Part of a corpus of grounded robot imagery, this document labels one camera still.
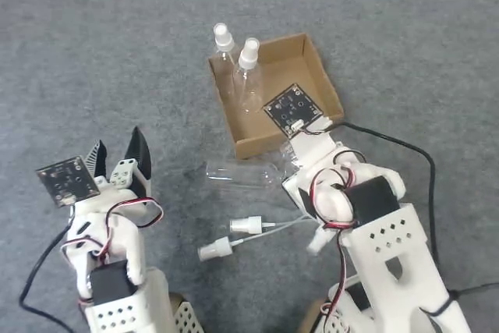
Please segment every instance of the red wire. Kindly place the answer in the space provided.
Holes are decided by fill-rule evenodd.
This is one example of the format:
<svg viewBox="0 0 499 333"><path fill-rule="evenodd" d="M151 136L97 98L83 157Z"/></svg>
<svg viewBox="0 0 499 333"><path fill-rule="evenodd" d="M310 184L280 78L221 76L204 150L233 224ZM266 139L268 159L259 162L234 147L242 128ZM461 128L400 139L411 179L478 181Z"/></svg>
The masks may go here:
<svg viewBox="0 0 499 333"><path fill-rule="evenodd" d="M324 331L326 331L326 323L327 320L329 320L329 317L332 315L334 312L334 309L338 305L338 301L340 300L340 297L342 296L342 293L345 289L345 283L346 283L346 259L345 259L345 252L342 249L342 245L340 243L340 237L342 236L343 229L341 229L338 234L336 235L336 247L338 248L338 251L340 253L340 265L341 265L341 271L340 271L340 282L338 283L338 288L336 289L336 293L333 296L333 299L331 300L331 303L329 303L328 311L326 318L324 319Z"/></svg>
<svg viewBox="0 0 499 333"><path fill-rule="evenodd" d="M156 205L158 205L159 207L161 207L161 205L154 198L145 197L145 198L136 198L136 199L124 200L123 202L119 202L119 203L115 204L114 206L112 206L111 208L109 208L108 212L106 212L106 217L104 220L108 240L106 241L104 248L100 252L101 257L103 257L109 250L110 235L111 235L111 228L109 227L109 218L111 217L111 213L116 208L124 206L124 205L137 204L137 203L147 203L147 202L153 202ZM151 221L149 221L146 224L137 225L137 228L148 228L148 227L152 226L153 224L155 224L156 222L160 221L163 218L163 214L164 214L163 210L160 209L160 213L156 217L154 217Z"/></svg>

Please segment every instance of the white plastic part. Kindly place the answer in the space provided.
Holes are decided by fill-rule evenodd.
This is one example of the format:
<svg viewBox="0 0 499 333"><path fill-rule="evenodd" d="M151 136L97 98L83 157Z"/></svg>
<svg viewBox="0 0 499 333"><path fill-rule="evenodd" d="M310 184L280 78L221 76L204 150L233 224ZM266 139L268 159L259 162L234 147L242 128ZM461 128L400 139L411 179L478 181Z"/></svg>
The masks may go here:
<svg viewBox="0 0 499 333"><path fill-rule="evenodd" d="M203 333L194 309L189 302L182 302L175 312L175 325L179 333Z"/></svg>
<svg viewBox="0 0 499 333"><path fill-rule="evenodd" d="M348 291L344 292L337 305L344 326L355 333L435 332L420 309L436 311L449 295L426 241L411 204L402 204L399 210L345 232L342 244L357 270L346 286L362 282L371 308L360 311ZM386 264L394 258L402 266L398 279ZM329 298L337 287L330 289ZM470 333L458 302L433 320L444 333ZM320 324L315 333L322 332Z"/></svg>
<svg viewBox="0 0 499 333"><path fill-rule="evenodd" d="M231 232L260 234L262 233L262 217L249 216L248 218L231 220Z"/></svg>
<svg viewBox="0 0 499 333"><path fill-rule="evenodd" d="M230 52L234 46L234 38L232 34L229 33L227 25L224 23L217 23L213 27L213 32L215 34L215 43L219 51Z"/></svg>
<svg viewBox="0 0 499 333"><path fill-rule="evenodd" d="M85 309L92 333L177 333L168 283L157 268L147 272L147 281L132 296Z"/></svg>
<svg viewBox="0 0 499 333"><path fill-rule="evenodd" d="M336 235L336 230L322 229L322 226L317 228L315 234L313 235L312 242L307 246L307 250L309 253L313 255L317 255L324 246L326 246Z"/></svg>
<svg viewBox="0 0 499 333"><path fill-rule="evenodd" d="M197 249L201 261L213 259L214 257L227 257L232 255L232 244L228 237L222 237L209 245Z"/></svg>
<svg viewBox="0 0 499 333"><path fill-rule="evenodd" d="M260 42L256 38L246 39L244 48L239 56L239 65L241 68L249 70L253 69L257 65L258 48L260 48Z"/></svg>
<svg viewBox="0 0 499 333"><path fill-rule="evenodd" d="M322 218L329 221L351 221L353 210L347 196L329 183L316 187L315 208Z"/></svg>

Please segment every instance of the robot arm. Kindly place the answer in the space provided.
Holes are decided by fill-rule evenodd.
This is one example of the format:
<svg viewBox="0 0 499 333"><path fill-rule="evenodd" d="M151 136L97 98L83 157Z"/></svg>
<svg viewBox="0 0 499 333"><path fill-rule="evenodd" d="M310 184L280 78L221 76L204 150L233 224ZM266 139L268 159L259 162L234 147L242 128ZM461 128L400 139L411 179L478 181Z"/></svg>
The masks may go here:
<svg viewBox="0 0 499 333"><path fill-rule="evenodd" d="M317 121L321 124L313 130L331 124ZM341 294L342 283L331 288L329 300L340 295L339 300L332 314L319 315L312 331L434 333L423 310L438 310L449 295L414 207L399 203L405 195L400 175L360 162L358 151L334 142L329 133L300 133L291 146L301 168L283 187L319 224L308 250L318 253L336 236L328 223L351 223L339 243L357 271L344 280ZM392 261L402 269L398 277L387 266ZM432 320L443 332L470 332L457 302Z"/></svg>
<svg viewBox="0 0 499 333"><path fill-rule="evenodd" d="M159 221L163 210L150 198L150 155L142 133L134 129L126 156L109 181L106 154L98 142L85 161L69 159L38 171L58 206L74 206L61 251L75 269L90 331L177 333L178 324L189 324L192 333L202 333L183 299L175 301L174 316L165 275L146 268L140 228ZM136 225L132 218L144 216L145 203L154 203L161 213Z"/></svg>

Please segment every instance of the cardboard box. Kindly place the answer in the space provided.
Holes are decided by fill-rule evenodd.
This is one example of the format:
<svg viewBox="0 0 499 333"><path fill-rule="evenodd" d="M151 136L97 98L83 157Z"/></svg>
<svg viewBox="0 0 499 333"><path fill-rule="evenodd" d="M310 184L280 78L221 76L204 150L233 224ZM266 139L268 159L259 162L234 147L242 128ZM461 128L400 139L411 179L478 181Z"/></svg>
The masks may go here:
<svg viewBox="0 0 499 333"><path fill-rule="evenodd" d="M258 62L263 72L264 103L297 83L330 119L343 117L343 107L336 90L306 34L261 43ZM234 142L235 156L244 159L278 149L286 141L286 136L265 111L245 114L230 105L220 95L219 88L231 83L232 74L224 71L214 58L210 58L209 63Z"/></svg>

